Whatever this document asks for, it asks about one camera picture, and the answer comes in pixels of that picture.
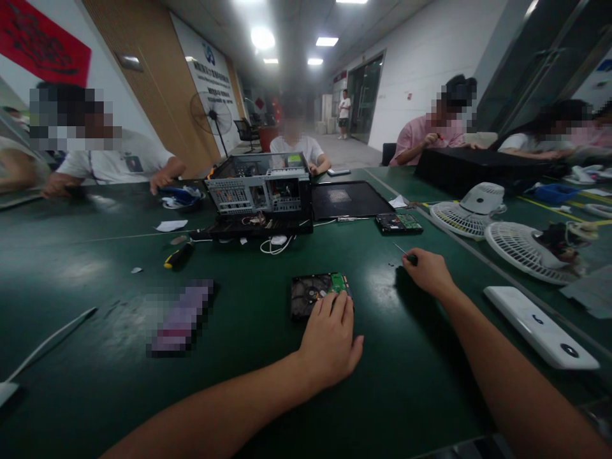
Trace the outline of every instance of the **ceiling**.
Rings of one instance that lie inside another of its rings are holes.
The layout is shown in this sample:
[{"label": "ceiling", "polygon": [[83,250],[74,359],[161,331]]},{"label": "ceiling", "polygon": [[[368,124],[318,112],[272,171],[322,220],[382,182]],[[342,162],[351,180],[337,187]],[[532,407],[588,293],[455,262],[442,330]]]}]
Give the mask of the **ceiling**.
[{"label": "ceiling", "polygon": [[[432,0],[160,0],[234,62],[245,83],[286,87],[318,83],[335,75]],[[258,52],[251,28],[269,27],[275,48]],[[319,36],[339,37],[333,48],[315,46]],[[266,65],[264,57],[279,64]],[[307,59],[324,60],[308,66]]]}]

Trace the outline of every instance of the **computer case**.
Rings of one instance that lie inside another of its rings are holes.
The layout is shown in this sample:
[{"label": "computer case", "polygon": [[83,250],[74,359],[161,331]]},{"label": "computer case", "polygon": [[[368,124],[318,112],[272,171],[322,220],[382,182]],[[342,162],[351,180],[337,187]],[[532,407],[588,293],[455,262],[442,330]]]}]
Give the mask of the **computer case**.
[{"label": "computer case", "polygon": [[549,161],[528,159],[492,150],[425,149],[415,175],[463,198],[475,185],[492,182],[507,193],[531,188],[550,169]]}]

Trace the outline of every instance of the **doorway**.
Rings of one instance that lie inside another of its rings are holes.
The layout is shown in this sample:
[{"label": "doorway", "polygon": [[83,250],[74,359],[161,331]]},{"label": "doorway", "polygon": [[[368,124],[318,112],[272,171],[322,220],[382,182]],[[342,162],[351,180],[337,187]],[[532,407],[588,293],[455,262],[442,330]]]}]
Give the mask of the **doorway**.
[{"label": "doorway", "polygon": [[353,108],[350,118],[351,137],[363,142],[370,141],[374,108],[378,97],[378,86],[381,82],[383,55],[349,72],[347,89]]}]

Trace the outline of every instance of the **pink object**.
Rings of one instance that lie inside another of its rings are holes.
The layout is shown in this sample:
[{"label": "pink object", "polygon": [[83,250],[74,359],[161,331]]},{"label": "pink object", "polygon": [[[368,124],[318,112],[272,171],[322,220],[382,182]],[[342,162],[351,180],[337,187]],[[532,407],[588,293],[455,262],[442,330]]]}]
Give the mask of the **pink object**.
[{"label": "pink object", "polygon": [[[460,147],[464,143],[463,126],[460,121],[453,120],[450,126],[432,127],[427,121],[427,116],[424,115],[413,119],[401,130],[397,138],[395,156],[393,156],[389,165],[399,166],[395,158],[404,150],[415,148],[425,139],[425,136],[430,133],[440,136],[430,148]],[[421,155],[418,155],[412,161],[408,162],[406,166],[416,166],[419,163],[419,159],[421,159]]]}]

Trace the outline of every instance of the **hand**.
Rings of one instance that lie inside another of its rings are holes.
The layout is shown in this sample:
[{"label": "hand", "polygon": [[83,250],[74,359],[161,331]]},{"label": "hand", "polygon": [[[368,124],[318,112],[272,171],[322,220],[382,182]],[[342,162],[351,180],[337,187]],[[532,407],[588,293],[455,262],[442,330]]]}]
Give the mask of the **hand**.
[{"label": "hand", "polygon": [[[418,258],[417,266],[414,266],[408,259],[408,255]],[[444,257],[423,249],[412,249],[402,256],[404,269],[412,277],[413,281],[434,298],[440,298],[443,294],[448,294],[457,289],[451,274],[446,268]]]},{"label": "hand", "polygon": [[486,148],[484,148],[482,145],[479,145],[478,143],[472,143],[472,142],[463,143],[459,146],[459,148],[469,148],[472,150],[486,150]]},{"label": "hand", "polygon": [[345,291],[327,294],[312,309],[296,357],[318,390],[353,373],[361,359],[363,336],[353,340],[353,319],[353,300]]},{"label": "hand", "polygon": [[423,148],[429,147],[431,144],[436,143],[440,136],[438,134],[427,134],[423,139]]},{"label": "hand", "polygon": [[157,188],[163,188],[168,185],[172,185],[172,177],[167,175],[164,171],[157,172],[151,179],[151,194],[157,196]]}]

